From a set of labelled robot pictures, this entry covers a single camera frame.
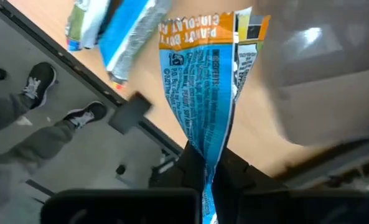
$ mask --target person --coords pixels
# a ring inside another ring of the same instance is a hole
[[[21,93],[0,98],[0,130],[29,110],[43,106],[56,76],[49,63],[39,63],[30,71]],[[0,209],[9,201],[17,185],[28,180],[56,156],[71,141],[76,130],[101,120],[106,113],[106,106],[98,101],[83,109],[71,110],[53,126],[39,129],[8,152],[0,154]]]

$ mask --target gray pants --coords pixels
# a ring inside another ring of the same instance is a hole
[[[31,101],[24,95],[0,98],[0,130],[30,110]],[[0,208],[17,185],[28,180],[68,143],[75,132],[69,121],[42,128],[0,155]]]

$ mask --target candy wrapper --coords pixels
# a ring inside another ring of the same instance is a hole
[[[100,39],[104,65],[112,81],[124,83],[135,55],[153,34],[171,0],[123,1]]]
[[[75,1],[65,27],[69,52],[95,46],[109,5],[110,0]]]
[[[166,99],[189,142],[206,162],[203,223],[217,223],[213,176],[226,147],[235,101],[269,24],[269,16],[251,12],[247,8],[159,24]]]

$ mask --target orange label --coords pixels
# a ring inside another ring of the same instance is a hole
[[[182,50],[197,45],[233,42],[235,13],[183,18],[159,24],[159,48]]]

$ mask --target leg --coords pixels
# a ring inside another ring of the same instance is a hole
[[[0,130],[28,112],[32,104],[32,99],[23,94],[0,98]]]
[[[0,155],[0,208],[6,204],[18,184],[28,180],[71,141],[76,129],[98,121],[106,108],[94,102],[84,109],[73,110],[54,126],[38,130],[10,151]]]

